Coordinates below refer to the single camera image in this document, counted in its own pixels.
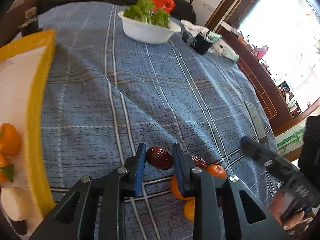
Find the right hand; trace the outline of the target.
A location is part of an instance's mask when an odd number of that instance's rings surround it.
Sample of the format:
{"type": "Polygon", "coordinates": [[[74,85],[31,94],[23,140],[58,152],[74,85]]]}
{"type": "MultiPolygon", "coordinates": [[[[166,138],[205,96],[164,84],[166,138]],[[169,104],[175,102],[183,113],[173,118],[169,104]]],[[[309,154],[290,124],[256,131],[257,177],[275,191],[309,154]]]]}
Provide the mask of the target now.
{"type": "Polygon", "coordinates": [[[284,230],[290,230],[294,228],[298,223],[300,223],[304,217],[304,211],[292,215],[285,222],[282,221],[281,215],[283,211],[287,207],[287,199],[285,197],[285,193],[281,190],[276,192],[272,203],[268,206],[269,212],[274,216],[274,218],[283,226],[284,230]]]}

